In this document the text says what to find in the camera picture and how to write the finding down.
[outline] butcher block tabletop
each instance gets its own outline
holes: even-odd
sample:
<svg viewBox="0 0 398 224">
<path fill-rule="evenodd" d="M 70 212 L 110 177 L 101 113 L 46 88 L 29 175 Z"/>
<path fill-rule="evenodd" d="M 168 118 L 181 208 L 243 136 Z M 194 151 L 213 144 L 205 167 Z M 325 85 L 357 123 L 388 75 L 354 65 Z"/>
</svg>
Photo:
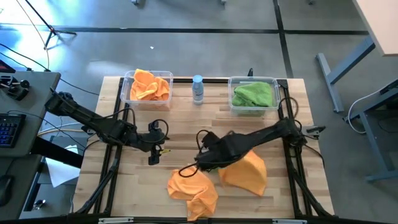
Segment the butcher block tabletop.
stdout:
<svg viewBox="0 0 398 224">
<path fill-rule="evenodd" d="M 299 111 L 296 117 L 303 126 L 313 125 L 304 80 L 287 79 L 291 97 L 298 101 Z M 113 114 L 120 77 L 105 77 L 96 107 L 96 113 L 106 116 Z M 140 133 L 146 133 L 148 123 L 155 119 L 164 119 L 170 126 L 169 141 L 163 145 L 171 151 L 160 157 L 160 163 L 149 166 L 149 153 L 131 147 L 123 147 L 119 166 L 116 189 L 111 215 L 129 217 L 186 217 L 187 205 L 184 200 L 174 200 L 167 192 L 167 181 L 171 171 L 194 162 L 198 153 L 195 141 L 196 133 L 201 129 L 213 131 L 219 137 L 228 131 L 251 133 L 271 126 L 279 120 L 277 111 L 267 111 L 262 118 L 237 117 L 229 111 L 228 84 L 205 83 L 204 102 L 197 106 L 192 103 L 190 83 L 174 83 L 170 111 L 135 109 L 136 124 Z M 132 123 L 129 112 L 128 121 Z M 90 138 L 89 143 L 97 140 Z M 316 140 L 308 139 L 308 145 L 319 151 Z M 97 187 L 106 145 L 102 142 L 93 144 L 84 155 L 73 203 L 79 209 Z M 217 218 L 293 218 L 292 197 L 281 139 L 262 144 L 254 149 L 267 167 L 267 187 L 262 197 L 247 190 L 222 185 L 217 172 L 206 175 L 213 181 L 219 195 L 216 211 Z M 303 147 L 303 166 L 308 188 L 326 211 L 333 212 L 328 183 L 321 158 L 311 150 Z M 300 208 L 305 212 L 300 188 L 298 199 Z M 101 211 L 108 196 L 109 184 L 105 188 Z"/>
</svg>

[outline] orange cloth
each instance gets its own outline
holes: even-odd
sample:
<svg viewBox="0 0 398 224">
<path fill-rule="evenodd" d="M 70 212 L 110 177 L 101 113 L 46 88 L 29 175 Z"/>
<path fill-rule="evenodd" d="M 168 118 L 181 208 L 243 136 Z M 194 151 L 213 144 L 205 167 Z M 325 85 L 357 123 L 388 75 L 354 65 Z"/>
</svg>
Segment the orange cloth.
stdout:
<svg viewBox="0 0 398 224">
<path fill-rule="evenodd" d="M 137 69 L 131 86 L 130 100 L 167 100 L 169 83 L 163 78 L 154 77 L 151 72 Z"/>
<path fill-rule="evenodd" d="M 241 160 L 218 169 L 221 183 L 249 190 L 258 196 L 264 194 L 267 185 L 267 170 L 264 161 L 253 152 L 249 151 Z"/>
<path fill-rule="evenodd" d="M 189 167 L 182 171 L 183 175 L 190 175 L 196 167 Z M 173 199 L 187 201 L 188 221 L 199 217 L 209 217 L 214 214 L 218 194 L 211 180 L 201 171 L 188 178 L 181 177 L 178 170 L 172 171 L 172 177 L 167 184 L 169 195 Z"/>
</svg>

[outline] clear plastic bin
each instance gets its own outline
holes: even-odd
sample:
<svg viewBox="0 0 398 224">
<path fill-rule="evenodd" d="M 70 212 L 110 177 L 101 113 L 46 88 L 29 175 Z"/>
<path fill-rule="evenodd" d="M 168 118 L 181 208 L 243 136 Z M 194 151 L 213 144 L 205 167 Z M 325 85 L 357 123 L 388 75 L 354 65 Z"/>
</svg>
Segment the clear plastic bin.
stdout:
<svg viewBox="0 0 398 224">
<path fill-rule="evenodd" d="M 264 82 L 271 86 L 272 92 L 272 106 L 270 107 L 247 107 L 247 106 L 233 106 L 232 99 L 234 97 L 234 90 L 238 86 L 247 85 L 254 82 Z M 228 80 L 229 92 L 229 107 L 231 113 L 234 115 L 248 115 L 248 116 L 263 116 L 266 111 L 277 110 L 280 102 L 279 86 L 275 78 L 272 77 L 231 77 Z"/>
<path fill-rule="evenodd" d="M 173 91 L 173 73 L 168 71 L 148 71 L 151 72 L 155 77 L 161 77 L 169 83 L 170 93 L 169 98 L 165 101 L 152 101 L 152 100 L 131 100 L 130 91 L 132 83 L 134 82 L 134 73 L 136 71 L 128 71 L 124 76 L 122 92 L 120 99 L 129 103 L 132 107 L 139 110 L 170 110 L 172 91 Z"/>
</svg>

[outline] computer mouse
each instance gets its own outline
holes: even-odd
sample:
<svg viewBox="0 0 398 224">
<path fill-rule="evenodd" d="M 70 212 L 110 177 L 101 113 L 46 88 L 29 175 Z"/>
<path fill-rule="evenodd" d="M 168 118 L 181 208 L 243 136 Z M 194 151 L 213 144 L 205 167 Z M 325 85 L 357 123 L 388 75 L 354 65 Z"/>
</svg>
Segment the computer mouse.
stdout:
<svg viewBox="0 0 398 224">
<path fill-rule="evenodd" d="M 0 177 L 0 207 L 5 206 L 11 199 L 11 189 L 14 177 L 2 175 Z"/>
</svg>

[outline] keyboard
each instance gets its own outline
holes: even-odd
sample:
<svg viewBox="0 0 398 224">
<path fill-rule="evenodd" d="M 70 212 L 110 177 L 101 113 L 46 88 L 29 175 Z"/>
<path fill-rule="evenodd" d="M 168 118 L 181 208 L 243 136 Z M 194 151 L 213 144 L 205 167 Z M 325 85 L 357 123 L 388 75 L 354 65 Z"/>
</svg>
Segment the keyboard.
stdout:
<svg viewBox="0 0 398 224">
<path fill-rule="evenodd" d="M 0 148 L 14 147 L 25 118 L 24 114 L 0 114 Z"/>
</svg>

